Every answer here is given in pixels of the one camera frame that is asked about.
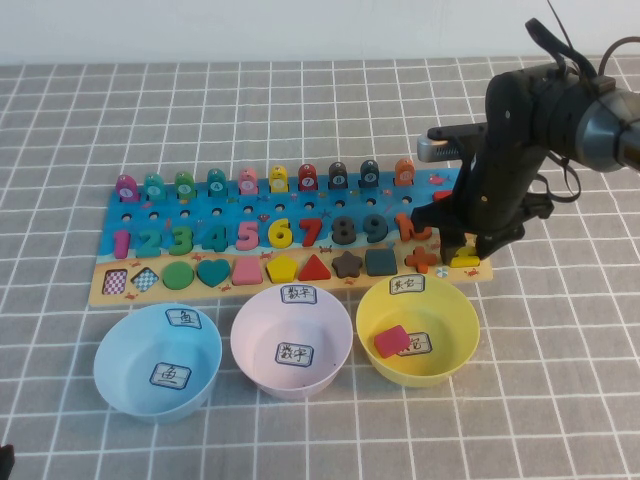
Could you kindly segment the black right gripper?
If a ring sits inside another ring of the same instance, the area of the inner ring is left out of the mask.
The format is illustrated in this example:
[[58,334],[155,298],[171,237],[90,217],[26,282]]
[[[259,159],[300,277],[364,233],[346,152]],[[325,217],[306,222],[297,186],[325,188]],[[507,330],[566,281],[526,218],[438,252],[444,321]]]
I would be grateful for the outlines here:
[[480,260],[489,258],[523,238],[524,222],[546,219],[553,212],[549,195],[528,192],[548,153],[538,146],[482,145],[473,167],[460,173],[449,196],[413,210],[413,226],[439,229],[444,265],[450,265],[466,246],[465,233],[478,234],[476,255]]

